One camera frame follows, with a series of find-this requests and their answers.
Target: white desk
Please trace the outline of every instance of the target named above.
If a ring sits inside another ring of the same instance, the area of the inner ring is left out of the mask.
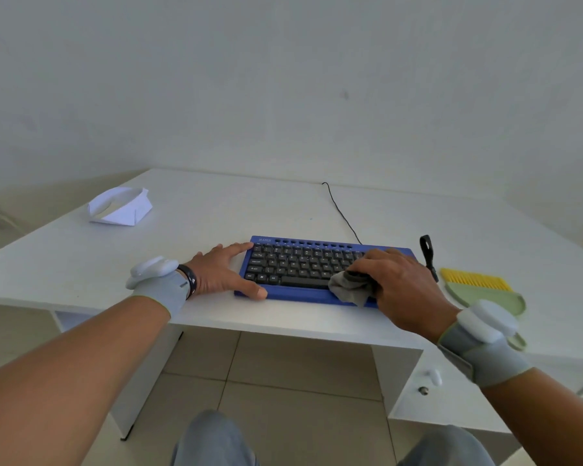
[[[251,235],[354,241],[319,184],[150,170],[127,185],[150,190],[154,208],[138,226],[92,224],[80,207],[1,249],[0,304],[49,309],[65,330],[129,295],[124,288],[129,268],[155,255],[187,260],[219,242]],[[502,202],[340,186],[332,191],[363,243],[410,247],[421,259],[418,238],[430,234],[437,268],[505,277],[527,300],[520,328],[527,355],[559,366],[553,368],[560,373],[556,377],[572,389],[583,384],[583,249]],[[236,259],[234,268],[240,263]],[[505,431],[479,390],[435,347],[397,329],[378,311],[255,303],[227,293],[191,301],[172,322],[370,344],[391,416]],[[145,362],[150,366],[126,389],[138,393],[122,394],[121,409],[113,410],[122,435],[179,330],[169,326],[156,355]],[[420,396],[417,387],[430,367],[441,370],[444,385]],[[569,375],[561,379],[561,373]],[[474,399],[477,406],[462,409],[459,399],[469,406]]]

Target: black cable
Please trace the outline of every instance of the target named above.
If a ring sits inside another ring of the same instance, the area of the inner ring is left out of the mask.
[[[334,202],[333,193],[331,193],[331,191],[330,191],[330,185],[328,184],[327,181],[324,181],[322,184],[325,184],[328,187],[328,194],[331,195],[331,199],[333,200],[334,207],[337,208],[337,211],[339,211],[339,214],[341,214],[341,217],[343,217],[343,220],[346,221],[346,224],[351,229],[351,231],[354,233],[354,236],[356,237],[356,240],[358,241],[358,243],[360,243],[362,245],[363,243],[360,241],[359,236],[356,234],[356,231],[352,228],[352,226],[350,226],[350,223],[348,222],[346,217],[343,215],[342,211],[339,209],[339,206],[337,205],[337,203]]]

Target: desk leg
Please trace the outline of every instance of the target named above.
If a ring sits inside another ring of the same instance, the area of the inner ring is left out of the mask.
[[[53,311],[52,315],[61,332],[66,332],[91,317],[87,314],[61,311]],[[154,384],[181,334],[181,326],[169,324],[164,328],[155,345],[125,385],[123,391],[114,402],[112,409],[110,409],[109,417],[117,426],[122,440],[127,440],[140,409],[142,409],[149,393],[154,388]]]
[[[400,395],[423,351],[380,345],[372,345],[371,348],[387,418],[394,418]]]

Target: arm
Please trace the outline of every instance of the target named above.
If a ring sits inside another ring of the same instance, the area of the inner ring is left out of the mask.
[[[398,327],[436,344],[459,309],[429,270],[396,250],[371,250],[350,271],[380,284],[380,310]],[[482,393],[537,465],[583,464],[583,401],[536,368]]]
[[[199,252],[186,264],[197,276],[194,295],[238,289],[264,299],[265,289],[228,269],[250,247]],[[0,465],[80,464],[169,319],[153,299],[128,297],[0,368]]]

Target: person's left hand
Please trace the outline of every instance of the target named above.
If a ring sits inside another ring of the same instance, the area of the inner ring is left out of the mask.
[[[252,242],[236,242],[228,247],[223,247],[223,244],[219,243],[205,255],[202,252],[197,253],[192,260],[185,263],[196,275],[194,294],[242,291],[251,299],[265,299],[268,291],[229,269],[231,258],[252,247]]]

